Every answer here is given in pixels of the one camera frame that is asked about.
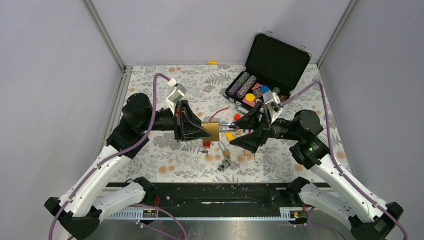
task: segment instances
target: tabletop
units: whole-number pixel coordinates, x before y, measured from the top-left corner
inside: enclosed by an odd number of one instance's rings
[[[152,101],[153,77],[156,73],[162,73],[184,85],[187,92],[183,99],[188,100],[190,108],[200,120],[207,122],[215,112],[229,107],[219,112],[212,120],[231,123],[237,112],[235,105],[223,97],[223,92],[243,70],[244,66],[239,64],[134,66],[125,102],[135,93],[144,93]],[[308,64],[292,94],[298,93],[312,81],[321,81],[316,64]],[[165,97],[169,91],[166,81],[159,78],[157,110],[168,107]],[[324,129],[330,128],[330,139],[336,158],[348,171],[351,171],[328,101],[327,105],[330,126],[326,126],[321,92],[315,85],[284,106],[280,117],[291,120],[294,114],[302,109],[315,111]],[[318,137],[324,143],[328,142],[325,130]],[[293,159],[289,151],[289,147],[296,143],[293,140],[269,138],[255,154],[245,155],[242,148],[230,145],[226,136],[221,133],[220,140],[230,151],[231,165],[225,171],[218,171],[218,166],[224,158],[218,142],[211,143],[206,155],[198,151],[203,149],[201,139],[176,142],[172,131],[152,131],[148,138],[149,142],[133,160],[118,171],[111,182],[124,182],[127,179],[142,176],[150,182],[180,183],[287,183],[297,177],[306,178],[311,182],[323,182],[320,177],[306,170]]]

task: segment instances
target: black case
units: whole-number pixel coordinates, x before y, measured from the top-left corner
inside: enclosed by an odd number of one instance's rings
[[[228,91],[244,72],[256,76],[256,83],[266,85],[271,90],[278,87],[279,95],[290,97],[290,91],[298,84],[311,57],[310,53],[302,49],[264,33],[258,33],[247,57],[245,71],[240,72],[227,87],[224,97],[234,103],[240,102],[248,110],[252,108],[242,102],[242,98],[228,95]]]

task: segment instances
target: red object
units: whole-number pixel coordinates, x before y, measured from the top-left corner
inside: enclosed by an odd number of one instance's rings
[[[217,114],[217,113],[219,113],[219,112],[221,112],[221,111],[224,111],[224,110],[227,110],[227,109],[229,109],[229,107],[226,107],[226,108],[223,108],[223,109],[221,109],[221,110],[219,110],[219,111],[217,111],[217,112],[215,112],[211,117],[210,117],[210,119],[209,119],[209,122],[215,117],[215,115]]]
[[[210,141],[203,142],[203,148],[210,149],[211,148],[211,142]]]

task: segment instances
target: floral pattern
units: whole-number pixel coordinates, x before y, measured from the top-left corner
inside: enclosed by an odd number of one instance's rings
[[[175,78],[184,85],[191,109],[199,119],[206,122],[218,110],[213,121],[232,122],[236,114],[235,105],[222,96],[227,86],[244,70],[243,65],[150,65],[134,66],[125,101],[134,93],[145,93],[150,101],[153,99],[153,76],[163,73]],[[312,81],[321,81],[315,64],[305,69],[293,93],[302,90]],[[170,88],[164,80],[157,84],[157,109],[167,108],[165,97]],[[342,145],[336,120],[329,108],[331,141],[336,158],[350,171],[350,166]],[[281,117],[292,119],[301,109],[315,111],[321,124],[326,127],[321,93],[316,85],[302,96],[284,106]],[[326,131],[318,136],[327,142]],[[225,171],[218,171],[224,156],[217,142],[212,142],[208,154],[198,150],[202,140],[176,142],[173,132],[152,131],[149,142],[112,178],[112,182],[123,182],[144,176],[151,182],[291,182],[297,177],[304,177],[311,182],[323,182],[318,176],[306,170],[292,158],[289,147],[295,141],[269,138],[256,154],[251,154],[229,144],[221,133],[220,139],[231,152],[231,165]]]

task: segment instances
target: red cable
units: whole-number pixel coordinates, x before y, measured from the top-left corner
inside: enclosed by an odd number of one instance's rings
[[[221,109],[221,110],[219,110],[219,111],[217,111],[217,112],[215,112],[211,117],[210,117],[210,119],[209,119],[209,122],[215,117],[215,115],[217,114],[217,113],[219,113],[219,112],[222,112],[222,111],[224,111],[224,110],[227,110],[227,109],[229,109],[230,107],[226,107],[226,108],[223,108],[223,109]]]

